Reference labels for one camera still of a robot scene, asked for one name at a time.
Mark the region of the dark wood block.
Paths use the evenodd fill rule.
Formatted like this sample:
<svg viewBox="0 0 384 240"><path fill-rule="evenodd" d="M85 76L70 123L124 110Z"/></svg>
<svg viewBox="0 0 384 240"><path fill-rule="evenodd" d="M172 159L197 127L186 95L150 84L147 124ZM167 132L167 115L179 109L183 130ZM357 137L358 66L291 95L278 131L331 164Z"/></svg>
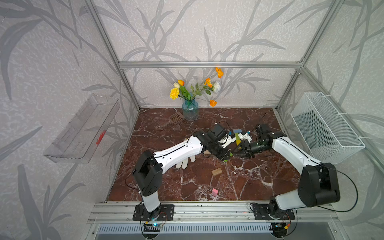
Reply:
<svg viewBox="0 0 384 240"><path fill-rule="evenodd" d="M212 171L212 175L213 177L215 176L218 176L218 175L221 175L223 173L222 169L221 168L217 168L215 170Z"/></svg>

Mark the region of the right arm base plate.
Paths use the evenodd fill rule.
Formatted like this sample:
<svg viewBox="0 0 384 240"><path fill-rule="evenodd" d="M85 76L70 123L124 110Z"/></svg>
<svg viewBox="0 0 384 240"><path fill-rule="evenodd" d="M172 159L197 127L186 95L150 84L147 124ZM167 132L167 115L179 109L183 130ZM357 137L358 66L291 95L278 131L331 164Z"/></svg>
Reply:
<svg viewBox="0 0 384 240"><path fill-rule="evenodd" d="M254 214L255 220L295 220L293 210L281 210L276 204L258 204L250 203L251 212Z"/></svg>

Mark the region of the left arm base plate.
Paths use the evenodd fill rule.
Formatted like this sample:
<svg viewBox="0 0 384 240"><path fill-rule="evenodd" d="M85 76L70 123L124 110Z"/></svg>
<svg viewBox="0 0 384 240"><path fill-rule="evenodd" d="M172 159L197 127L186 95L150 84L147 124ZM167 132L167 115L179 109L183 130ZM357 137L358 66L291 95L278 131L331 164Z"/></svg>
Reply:
<svg viewBox="0 0 384 240"><path fill-rule="evenodd" d="M136 205L133 221L172 221L175 205L160 204L153 212L148 212L144 204Z"/></svg>

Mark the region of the lime green block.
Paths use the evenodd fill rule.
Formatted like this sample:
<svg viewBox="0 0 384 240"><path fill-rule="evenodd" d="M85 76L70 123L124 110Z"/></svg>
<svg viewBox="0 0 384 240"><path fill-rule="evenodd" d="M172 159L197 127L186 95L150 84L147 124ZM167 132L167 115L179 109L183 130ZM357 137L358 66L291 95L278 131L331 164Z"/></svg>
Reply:
<svg viewBox="0 0 384 240"><path fill-rule="evenodd" d="M239 137L239 133L235 133L235 137L236 137L236 145L238 146L241 143L241 139Z"/></svg>

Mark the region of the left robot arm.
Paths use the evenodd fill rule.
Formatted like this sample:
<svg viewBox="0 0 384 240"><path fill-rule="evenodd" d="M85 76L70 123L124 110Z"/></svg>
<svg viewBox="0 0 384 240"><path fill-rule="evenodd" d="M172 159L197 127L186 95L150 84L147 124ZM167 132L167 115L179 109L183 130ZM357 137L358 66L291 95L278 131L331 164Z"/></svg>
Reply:
<svg viewBox="0 0 384 240"><path fill-rule="evenodd" d="M195 132L183 142L166 150L154 153L144 151L135 165L133 176L147 213L159 214L161 211L158 189L167 170L205 151L221 161L229 160L231 153L228 145L231 143L232 137L228 131L216 124L211 130Z"/></svg>

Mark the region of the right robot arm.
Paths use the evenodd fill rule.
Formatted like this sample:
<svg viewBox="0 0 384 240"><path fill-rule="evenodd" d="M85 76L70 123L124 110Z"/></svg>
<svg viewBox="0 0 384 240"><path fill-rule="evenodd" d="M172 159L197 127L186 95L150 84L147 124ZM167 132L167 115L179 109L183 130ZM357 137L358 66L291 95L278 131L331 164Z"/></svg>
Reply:
<svg viewBox="0 0 384 240"><path fill-rule="evenodd" d="M284 133L272 132L268 125L257 126L258 140L247 139L232 151L239 158L255 158L257 154L274 150L290 162L301 174L298 188L275 196L268 205L259 205L273 218L278 219L297 208L311 208L340 200L337 171L334 165L322 163L297 147Z"/></svg>

